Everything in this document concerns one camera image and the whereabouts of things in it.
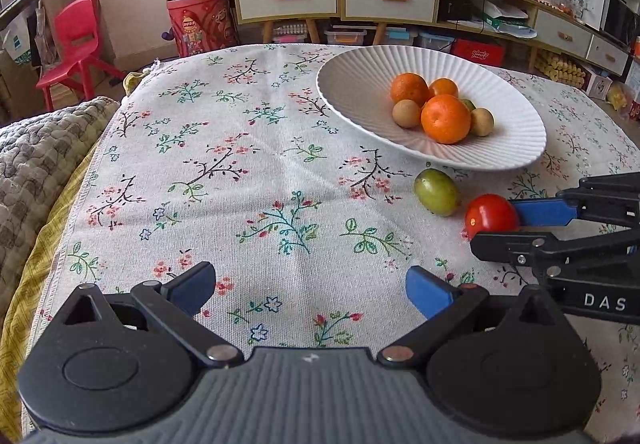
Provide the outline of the red tomato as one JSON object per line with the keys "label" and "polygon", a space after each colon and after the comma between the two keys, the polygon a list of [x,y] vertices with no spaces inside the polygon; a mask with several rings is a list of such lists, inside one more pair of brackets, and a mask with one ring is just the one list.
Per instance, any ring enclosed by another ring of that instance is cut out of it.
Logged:
{"label": "red tomato", "polygon": [[474,198],[466,207],[464,222],[469,240],[478,233],[513,232],[520,226],[520,218],[514,205],[496,194]]}

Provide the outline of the red storage box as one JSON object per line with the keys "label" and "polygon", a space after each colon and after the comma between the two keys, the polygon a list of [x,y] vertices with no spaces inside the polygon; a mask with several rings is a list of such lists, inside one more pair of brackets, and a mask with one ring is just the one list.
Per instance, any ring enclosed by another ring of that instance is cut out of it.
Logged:
{"label": "red storage box", "polygon": [[500,67],[506,48],[495,42],[456,39],[450,48],[450,53],[472,63]]}

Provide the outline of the brown longan fruit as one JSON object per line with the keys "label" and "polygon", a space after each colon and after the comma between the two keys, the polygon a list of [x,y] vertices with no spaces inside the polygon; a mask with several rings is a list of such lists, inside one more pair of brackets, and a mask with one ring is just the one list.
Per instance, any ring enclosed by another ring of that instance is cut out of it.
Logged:
{"label": "brown longan fruit", "polygon": [[393,107],[392,117],[401,128],[416,128],[421,123],[421,107],[414,100],[400,100]]}
{"label": "brown longan fruit", "polygon": [[486,108],[475,108],[471,112],[471,132],[479,138],[492,133],[495,127],[494,116]]}

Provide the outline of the white microwave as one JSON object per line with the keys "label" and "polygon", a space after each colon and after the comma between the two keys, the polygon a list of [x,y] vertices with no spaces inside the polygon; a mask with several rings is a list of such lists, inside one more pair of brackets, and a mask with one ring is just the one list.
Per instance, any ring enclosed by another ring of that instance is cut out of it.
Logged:
{"label": "white microwave", "polygon": [[631,47],[639,31],[639,16],[622,0],[570,0],[573,15],[584,25],[619,45]]}

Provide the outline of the yellow cloth under tablecloth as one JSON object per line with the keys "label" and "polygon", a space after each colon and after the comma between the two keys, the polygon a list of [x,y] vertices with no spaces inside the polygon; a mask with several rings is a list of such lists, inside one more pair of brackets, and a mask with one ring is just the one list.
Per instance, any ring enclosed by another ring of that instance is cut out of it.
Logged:
{"label": "yellow cloth under tablecloth", "polygon": [[70,208],[80,190],[95,147],[78,164],[60,196],[52,206],[47,221],[38,233],[17,290],[11,299],[1,334],[1,442],[15,443],[22,438],[21,401],[17,393],[17,374],[25,355],[30,327],[44,281],[49,275]]}

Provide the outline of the mandarin with stem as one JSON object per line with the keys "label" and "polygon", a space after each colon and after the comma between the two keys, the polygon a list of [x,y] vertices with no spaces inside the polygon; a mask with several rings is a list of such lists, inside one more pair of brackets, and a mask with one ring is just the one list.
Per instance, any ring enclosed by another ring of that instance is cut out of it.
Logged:
{"label": "mandarin with stem", "polygon": [[390,98],[394,103],[412,100],[422,107],[432,96],[432,91],[423,77],[413,72],[398,74],[390,85]]}

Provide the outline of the smooth small orange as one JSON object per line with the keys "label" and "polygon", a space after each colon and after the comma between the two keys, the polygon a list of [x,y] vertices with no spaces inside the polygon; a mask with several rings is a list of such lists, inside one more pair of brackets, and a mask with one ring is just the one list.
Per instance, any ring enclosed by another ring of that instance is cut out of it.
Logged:
{"label": "smooth small orange", "polygon": [[437,95],[451,95],[453,97],[459,96],[459,89],[457,83],[454,80],[448,78],[435,79],[430,85],[431,92],[434,96]]}

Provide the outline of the red decorated bucket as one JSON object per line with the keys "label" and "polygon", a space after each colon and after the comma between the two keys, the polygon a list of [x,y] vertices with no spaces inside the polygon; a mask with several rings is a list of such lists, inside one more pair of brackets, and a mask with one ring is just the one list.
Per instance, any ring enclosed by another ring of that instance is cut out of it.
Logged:
{"label": "red decorated bucket", "polygon": [[229,0],[168,0],[166,8],[180,57],[238,44]]}

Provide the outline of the green fruit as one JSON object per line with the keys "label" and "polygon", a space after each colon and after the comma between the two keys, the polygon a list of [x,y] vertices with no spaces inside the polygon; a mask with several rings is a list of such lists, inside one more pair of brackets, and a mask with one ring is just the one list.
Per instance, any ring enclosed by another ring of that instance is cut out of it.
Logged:
{"label": "green fruit", "polygon": [[462,98],[462,99],[460,100],[460,102],[461,102],[461,103],[462,103],[466,108],[468,108],[470,112],[472,112],[472,111],[476,108],[476,107],[475,107],[475,105],[474,105],[470,100],[467,100],[466,98]]}
{"label": "green fruit", "polygon": [[452,216],[461,204],[461,195],[446,173],[425,169],[415,179],[413,190],[420,203],[436,216]]}

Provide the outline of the grey knitted blanket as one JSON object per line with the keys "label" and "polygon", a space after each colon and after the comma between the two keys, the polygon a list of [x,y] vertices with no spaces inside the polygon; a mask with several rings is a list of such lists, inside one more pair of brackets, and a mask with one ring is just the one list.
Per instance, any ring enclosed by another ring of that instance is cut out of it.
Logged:
{"label": "grey knitted blanket", "polygon": [[1,129],[1,314],[49,213],[78,164],[111,121],[119,102],[97,97]]}

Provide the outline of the large orange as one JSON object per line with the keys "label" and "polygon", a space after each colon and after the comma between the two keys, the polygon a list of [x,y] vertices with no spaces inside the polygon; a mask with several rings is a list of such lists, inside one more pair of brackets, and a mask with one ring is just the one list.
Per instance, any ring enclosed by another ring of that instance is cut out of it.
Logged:
{"label": "large orange", "polygon": [[422,107],[421,126],[433,141],[457,144],[469,135],[471,112],[457,97],[437,95]]}

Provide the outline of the red plastic chair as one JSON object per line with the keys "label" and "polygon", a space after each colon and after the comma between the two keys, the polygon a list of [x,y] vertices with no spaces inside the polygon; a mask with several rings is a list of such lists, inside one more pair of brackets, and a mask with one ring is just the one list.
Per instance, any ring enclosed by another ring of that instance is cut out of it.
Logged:
{"label": "red plastic chair", "polygon": [[61,61],[43,71],[36,88],[43,92],[48,112],[54,111],[52,86],[60,84],[81,92],[85,100],[96,96],[91,75],[94,67],[123,82],[125,74],[101,58],[102,36],[98,0],[75,0],[54,18],[54,32],[60,42]]}

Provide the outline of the floral tablecloth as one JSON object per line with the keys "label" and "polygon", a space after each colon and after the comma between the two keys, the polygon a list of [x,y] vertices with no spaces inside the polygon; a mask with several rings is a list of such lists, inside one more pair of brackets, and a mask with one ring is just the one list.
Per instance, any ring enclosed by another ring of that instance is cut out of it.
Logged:
{"label": "floral tablecloth", "polygon": [[[31,443],[634,443],[639,323],[564,313],[542,271],[478,260],[484,194],[551,198],[638,172],[638,148],[583,92],[489,69],[547,131],[528,166],[411,156],[332,112],[316,78],[341,46],[247,45],[177,60],[125,98],[91,161],[18,375]],[[414,193],[446,173],[460,207]],[[200,262],[194,320],[244,362],[203,366],[130,291]],[[378,352],[425,322],[413,265],[488,301],[419,368]]]}

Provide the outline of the white ribbed plate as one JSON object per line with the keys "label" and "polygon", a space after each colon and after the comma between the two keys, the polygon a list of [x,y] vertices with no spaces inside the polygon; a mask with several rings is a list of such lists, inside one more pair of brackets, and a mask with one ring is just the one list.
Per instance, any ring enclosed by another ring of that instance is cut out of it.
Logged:
{"label": "white ribbed plate", "polygon": [[[430,88],[448,81],[457,93],[436,94],[420,107],[413,128],[395,110],[414,74]],[[317,89],[328,107],[355,129],[400,150],[446,166],[507,171],[532,164],[547,146],[541,116],[528,99],[483,66],[412,46],[353,48],[319,69]]]}

